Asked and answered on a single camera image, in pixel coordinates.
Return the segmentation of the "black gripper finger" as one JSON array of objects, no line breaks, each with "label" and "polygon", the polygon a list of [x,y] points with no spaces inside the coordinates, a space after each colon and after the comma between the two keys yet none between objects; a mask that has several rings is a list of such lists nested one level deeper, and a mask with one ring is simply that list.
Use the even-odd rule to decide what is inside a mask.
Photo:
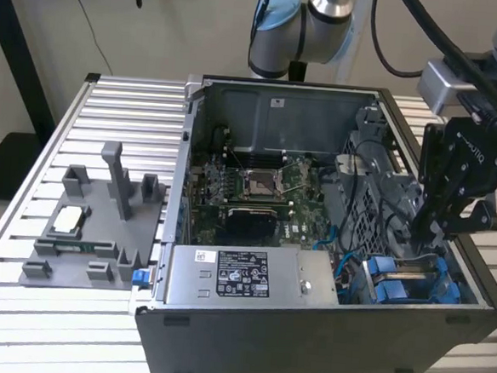
[{"label": "black gripper finger", "polygon": [[458,188],[457,160],[460,123],[446,126],[429,123],[425,126],[420,150],[418,180],[423,185],[423,204],[414,218],[414,241],[430,242],[435,236],[431,224],[443,221],[454,213],[454,196]]},{"label": "black gripper finger", "polygon": [[497,167],[462,163],[448,174],[440,227],[446,238],[497,227]]}]

